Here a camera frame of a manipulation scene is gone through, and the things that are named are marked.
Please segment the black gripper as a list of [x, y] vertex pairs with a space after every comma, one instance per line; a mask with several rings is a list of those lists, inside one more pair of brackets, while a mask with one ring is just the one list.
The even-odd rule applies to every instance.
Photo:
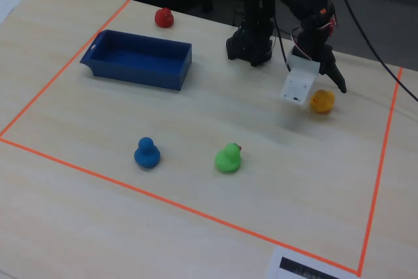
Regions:
[[291, 53], [320, 63], [319, 73], [327, 75], [342, 93], [347, 93], [345, 79], [336, 65], [336, 60], [331, 58], [332, 47], [326, 44], [336, 27], [334, 14], [333, 3], [325, 3], [303, 18], [301, 31], [294, 41]]

